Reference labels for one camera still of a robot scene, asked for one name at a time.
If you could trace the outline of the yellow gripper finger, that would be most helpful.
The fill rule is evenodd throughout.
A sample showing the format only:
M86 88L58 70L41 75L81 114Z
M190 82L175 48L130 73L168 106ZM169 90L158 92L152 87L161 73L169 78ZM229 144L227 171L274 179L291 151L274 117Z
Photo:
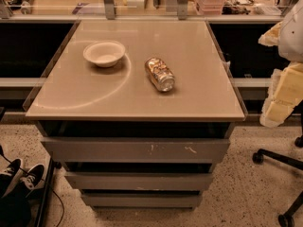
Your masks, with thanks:
M282 23L278 22L272 26L269 30L267 30L259 37L258 43L265 46L277 46L279 44L281 25Z
M303 64L292 61L283 70L275 69L262 106L260 124L268 128L283 124L302 100Z

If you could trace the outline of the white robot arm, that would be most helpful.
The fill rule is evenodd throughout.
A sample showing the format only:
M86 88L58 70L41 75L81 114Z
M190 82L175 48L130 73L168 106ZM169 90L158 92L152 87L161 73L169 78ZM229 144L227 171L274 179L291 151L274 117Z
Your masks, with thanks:
M265 46L277 46L278 55L290 63L271 76L259 122L273 128L281 125L303 100L303 0L258 39Z

